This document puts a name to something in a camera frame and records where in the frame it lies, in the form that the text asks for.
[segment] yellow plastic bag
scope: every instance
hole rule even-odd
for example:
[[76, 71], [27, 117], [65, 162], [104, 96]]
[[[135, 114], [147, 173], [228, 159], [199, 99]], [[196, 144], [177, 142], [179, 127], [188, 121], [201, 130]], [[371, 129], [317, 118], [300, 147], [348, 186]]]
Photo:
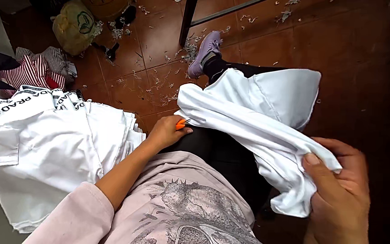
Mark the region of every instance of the yellow plastic bag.
[[53, 21], [52, 30], [62, 49], [73, 56], [87, 49], [95, 37], [93, 14], [81, 0], [67, 2]]

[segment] person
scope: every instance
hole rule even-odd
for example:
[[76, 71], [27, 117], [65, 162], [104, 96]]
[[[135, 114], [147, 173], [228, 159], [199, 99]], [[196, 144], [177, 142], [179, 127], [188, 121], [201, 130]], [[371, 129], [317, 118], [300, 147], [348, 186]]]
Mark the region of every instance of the person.
[[[228, 63], [219, 32], [201, 44], [188, 73], [214, 83], [229, 67], [246, 77], [281, 70]], [[251, 226], [271, 186], [254, 155], [230, 135], [161, 118], [148, 138], [96, 184], [65, 197], [24, 243], [260, 243]], [[329, 171], [314, 154], [302, 165], [317, 186], [305, 236], [308, 244], [368, 243], [370, 207], [364, 155], [343, 142], [313, 138], [343, 166]]]

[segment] orange scissors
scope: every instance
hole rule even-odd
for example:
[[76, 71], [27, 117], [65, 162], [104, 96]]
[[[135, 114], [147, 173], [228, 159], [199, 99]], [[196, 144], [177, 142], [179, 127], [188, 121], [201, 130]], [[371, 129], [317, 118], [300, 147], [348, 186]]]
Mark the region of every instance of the orange scissors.
[[176, 131], [183, 129], [191, 119], [180, 119], [176, 124]]

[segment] metal frame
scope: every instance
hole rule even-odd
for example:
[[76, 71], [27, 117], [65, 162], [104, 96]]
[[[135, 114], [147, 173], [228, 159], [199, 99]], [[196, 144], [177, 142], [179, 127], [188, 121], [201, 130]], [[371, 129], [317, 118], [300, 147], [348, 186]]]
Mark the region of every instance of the metal frame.
[[250, 0], [246, 3], [242, 3], [240, 5], [231, 7], [229, 9], [225, 9], [225, 10], [219, 11], [217, 13], [211, 14], [207, 17], [192, 21], [198, 0], [186, 0], [185, 13], [183, 14], [183, 22], [181, 23], [181, 30], [180, 30], [180, 39], [179, 39], [180, 45], [182, 47], [185, 46], [186, 39], [187, 39], [188, 34], [189, 34], [189, 29], [191, 27], [206, 23], [207, 21], [210, 21], [212, 19], [217, 19], [217, 18], [222, 17], [226, 14], [230, 14], [230, 13], [239, 11], [241, 9], [247, 8], [249, 6], [252, 6], [254, 4], [261, 3], [264, 1], [266, 1], [266, 0]]

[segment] lavender sneaker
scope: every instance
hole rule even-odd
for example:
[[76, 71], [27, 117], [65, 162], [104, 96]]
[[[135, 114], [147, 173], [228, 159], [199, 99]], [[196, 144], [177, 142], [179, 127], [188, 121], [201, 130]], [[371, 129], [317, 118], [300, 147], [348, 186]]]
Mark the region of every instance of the lavender sneaker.
[[221, 52], [219, 51], [219, 45], [221, 43], [221, 33], [219, 31], [212, 31], [204, 38], [201, 46], [199, 47], [199, 52], [195, 58], [195, 61], [192, 62], [188, 68], [188, 75], [191, 78], [198, 78], [204, 74], [201, 62], [203, 58], [205, 58], [210, 52], [222, 56]]

